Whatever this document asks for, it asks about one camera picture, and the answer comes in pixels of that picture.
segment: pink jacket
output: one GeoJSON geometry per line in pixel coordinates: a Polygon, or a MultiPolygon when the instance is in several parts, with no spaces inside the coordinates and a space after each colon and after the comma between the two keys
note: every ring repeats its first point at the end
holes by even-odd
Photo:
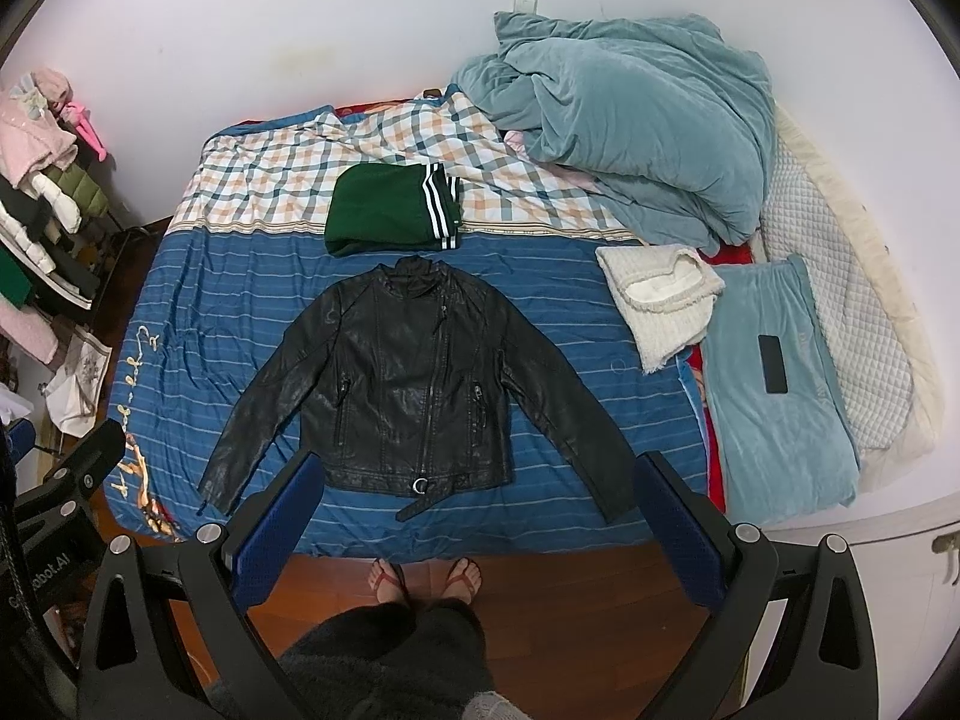
{"type": "Polygon", "coordinates": [[[44,110],[39,119],[31,119],[8,91],[0,93],[0,166],[3,175],[18,186],[31,170],[56,165],[70,167],[77,156],[77,137],[59,128],[54,115],[44,110]]]}

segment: jacket pocket zipper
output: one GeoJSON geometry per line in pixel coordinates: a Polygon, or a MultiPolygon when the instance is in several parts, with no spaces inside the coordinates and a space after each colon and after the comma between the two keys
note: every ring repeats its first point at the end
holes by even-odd
{"type": "Polygon", "coordinates": [[[333,445],[340,446],[346,438],[344,436],[344,423],[347,421],[347,393],[350,391],[350,380],[344,377],[340,380],[340,386],[337,389],[337,422],[333,428],[333,445]]]}
{"type": "Polygon", "coordinates": [[[483,429],[487,427],[487,404],[483,399],[483,388],[473,382],[473,445],[479,446],[483,440],[483,429]]]}

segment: blue gripper pad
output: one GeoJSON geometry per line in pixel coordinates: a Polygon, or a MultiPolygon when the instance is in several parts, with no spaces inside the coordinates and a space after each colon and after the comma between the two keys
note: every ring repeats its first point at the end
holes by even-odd
{"type": "MultiPolygon", "coordinates": [[[[684,484],[680,476],[675,483],[684,484]]],[[[634,498],[664,548],[686,597],[699,607],[717,611],[727,593],[720,553],[669,480],[646,455],[637,457],[634,466],[634,498]]]]}
{"type": "Polygon", "coordinates": [[[7,440],[13,462],[19,463],[37,443],[37,428],[28,419],[18,419],[7,428],[7,440]]]}
{"type": "Polygon", "coordinates": [[[323,464],[311,453],[233,554],[230,593],[242,613],[270,596],[322,497],[323,464]]]}

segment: white wall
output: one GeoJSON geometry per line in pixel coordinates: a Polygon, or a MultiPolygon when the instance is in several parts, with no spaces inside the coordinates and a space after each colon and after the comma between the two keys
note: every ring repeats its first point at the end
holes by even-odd
{"type": "MultiPolygon", "coordinates": [[[[48,0],[3,75],[44,63],[64,71],[115,155],[115,194],[154,220],[174,209],[216,129],[442,86],[464,57],[493,47],[491,13],[511,2],[48,0]]],[[[950,426],[941,448],[901,483],[819,519],[958,490],[960,362],[950,334],[960,310],[947,257],[960,233],[960,82],[946,57],[907,0],[539,0],[539,12],[566,18],[688,10],[764,55],[781,104],[877,218],[943,366],[950,426]]]]}

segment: pink toy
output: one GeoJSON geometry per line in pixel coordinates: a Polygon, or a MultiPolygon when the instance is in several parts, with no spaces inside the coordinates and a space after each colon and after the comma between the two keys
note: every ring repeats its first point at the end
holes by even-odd
{"type": "Polygon", "coordinates": [[[97,133],[93,131],[93,127],[90,125],[89,111],[84,108],[83,105],[80,105],[80,103],[66,103],[64,109],[61,111],[61,119],[77,130],[80,138],[83,138],[88,146],[97,152],[97,159],[100,162],[107,159],[107,150],[100,142],[100,138],[97,137],[97,133]]]}

